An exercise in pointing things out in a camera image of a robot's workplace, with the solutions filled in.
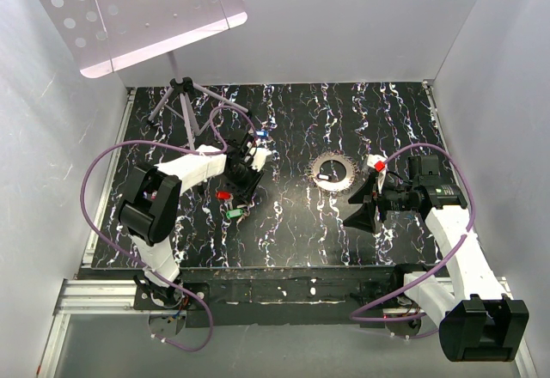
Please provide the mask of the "key with red tag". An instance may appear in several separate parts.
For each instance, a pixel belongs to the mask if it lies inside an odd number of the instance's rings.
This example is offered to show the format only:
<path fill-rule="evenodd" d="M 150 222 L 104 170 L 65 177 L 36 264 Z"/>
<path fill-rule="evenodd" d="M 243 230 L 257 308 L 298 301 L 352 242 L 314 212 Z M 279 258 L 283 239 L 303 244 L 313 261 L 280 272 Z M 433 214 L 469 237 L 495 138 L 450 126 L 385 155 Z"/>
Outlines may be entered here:
<path fill-rule="evenodd" d="M 223 202 L 226 205 L 232 205 L 234 196 L 231 192 L 227 191 L 217 191 L 216 199 L 220 202 Z"/>

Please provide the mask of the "key with green tag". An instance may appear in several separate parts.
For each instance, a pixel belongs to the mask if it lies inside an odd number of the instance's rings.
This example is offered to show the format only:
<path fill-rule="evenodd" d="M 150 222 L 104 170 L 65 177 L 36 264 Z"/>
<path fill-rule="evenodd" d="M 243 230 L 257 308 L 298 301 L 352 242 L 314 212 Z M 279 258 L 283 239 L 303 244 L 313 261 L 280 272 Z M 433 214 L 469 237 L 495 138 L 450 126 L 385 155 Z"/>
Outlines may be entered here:
<path fill-rule="evenodd" d="M 247 216 L 249 216 L 249 214 L 250 214 L 250 210 L 248 208 L 238 207 L 231 210 L 227 210 L 225 213 L 225 216 L 229 220 L 240 221 L 242 219 L 245 219 Z"/>

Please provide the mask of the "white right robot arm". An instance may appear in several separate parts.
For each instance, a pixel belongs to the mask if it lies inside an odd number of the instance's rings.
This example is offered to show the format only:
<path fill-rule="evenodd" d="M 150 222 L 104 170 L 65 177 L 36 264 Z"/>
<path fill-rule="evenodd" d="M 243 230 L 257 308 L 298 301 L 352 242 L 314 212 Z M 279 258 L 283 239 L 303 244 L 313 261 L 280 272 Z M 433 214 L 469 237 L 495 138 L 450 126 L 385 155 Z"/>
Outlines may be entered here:
<path fill-rule="evenodd" d="M 430 270 L 397 265 L 388 293 L 364 308 L 389 300 L 403 308 L 416 303 L 435 324 L 443 354 L 451 362 L 513 361 L 529 310 L 524 301 L 509 296 L 488 265 L 474 232 L 468 192 L 442 178 L 436 155 L 409 157 L 408 177 L 397 185 L 385 180 L 386 162 L 380 155 L 368 156 L 368 179 L 349 200 L 360 208 L 344 225 L 373 233 L 391 211 L 417 212 L 443 259 Z"/>

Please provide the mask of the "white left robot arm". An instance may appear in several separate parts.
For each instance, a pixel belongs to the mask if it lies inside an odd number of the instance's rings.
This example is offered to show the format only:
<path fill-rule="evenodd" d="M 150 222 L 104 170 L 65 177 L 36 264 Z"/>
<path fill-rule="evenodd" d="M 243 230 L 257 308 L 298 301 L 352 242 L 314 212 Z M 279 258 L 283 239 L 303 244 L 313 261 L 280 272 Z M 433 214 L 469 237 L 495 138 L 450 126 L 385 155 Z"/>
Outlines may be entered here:
<path fill-rule="evenodd" d="M 272 152 L 261 147 L 250 134 L 239 132 L 228 141 L 224 153 L 203 144 L 198 154 L 183 155 L 156 165 L 142 163 L 133 168 L 117 209 L 117 218 L 137 246 L 145 265 L 145 276 L 156 285 L 153 298 L 162 308 L 176 308 L 183 297 L 183 289 L 174 282 L 180 267 L 169 241 L 180 195 L 211 178 L 222 176 L 230 196 L 248 203 L 271 155 Z"/>

